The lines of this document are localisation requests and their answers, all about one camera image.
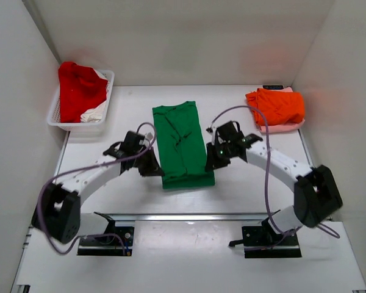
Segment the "green t shirt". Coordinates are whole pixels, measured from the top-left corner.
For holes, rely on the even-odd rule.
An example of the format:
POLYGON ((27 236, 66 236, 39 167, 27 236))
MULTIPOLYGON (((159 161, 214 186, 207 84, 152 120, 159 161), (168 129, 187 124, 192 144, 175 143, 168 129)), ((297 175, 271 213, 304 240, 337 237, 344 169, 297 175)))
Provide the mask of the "green t shirt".
POLYGON ((165 174, 163 189, 214 186, 213 171, 205 171, 207 153, 196 103, 158 106, 152 111, 160 164, 165 174))

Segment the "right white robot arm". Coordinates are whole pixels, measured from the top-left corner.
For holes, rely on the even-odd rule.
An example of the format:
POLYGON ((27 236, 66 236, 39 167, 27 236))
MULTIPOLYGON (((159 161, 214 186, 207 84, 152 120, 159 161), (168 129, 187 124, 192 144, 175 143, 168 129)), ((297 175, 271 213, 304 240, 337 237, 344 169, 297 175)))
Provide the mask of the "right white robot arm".
POLYGON ((322 223, 343 206, 334 176, 327 166, 310 167, 300 163, 272 149, 268 138, 244 135, 236 121, 217 128, 210 126, 206 131, 212 136, 206 145, 207 171, 227 167, 233 158, 239 158, 264 170, 266 184, 273 176, 293 192, 293 204, 277 212, 271 211, 269 196, 264 196, 268 216, 260 224, 260 236, 268 241, 266 249, 295 235, 304 226, 340 237, 322 223))

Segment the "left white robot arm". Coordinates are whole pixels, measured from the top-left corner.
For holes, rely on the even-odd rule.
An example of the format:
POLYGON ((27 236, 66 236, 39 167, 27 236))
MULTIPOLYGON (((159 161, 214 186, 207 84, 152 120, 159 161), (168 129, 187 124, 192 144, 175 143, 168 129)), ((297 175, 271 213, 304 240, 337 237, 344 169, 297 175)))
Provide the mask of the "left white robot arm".
POLYGON ((81 206, 102 186, 136 168, 142 177, 163 176, 153 145, 154 134, 128 131, 124 140, 103 151, 94 165, 50 179, 42 188, 31 225, 50 239, 68 244, 81 233, 102 235, 110 222, 101 213, 83 213, 81 206))

